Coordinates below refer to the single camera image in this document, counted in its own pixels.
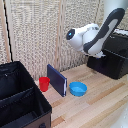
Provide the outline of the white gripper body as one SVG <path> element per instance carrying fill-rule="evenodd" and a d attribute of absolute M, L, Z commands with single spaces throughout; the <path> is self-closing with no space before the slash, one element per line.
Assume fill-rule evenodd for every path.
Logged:
<path fill-rule="evenodd" d="M 95 57 L 95 58 L 105 57 L 102 51 L 100 51 L 99 53 L 89 51 L 88 53 L 89 53 L 89 56 Z"/>

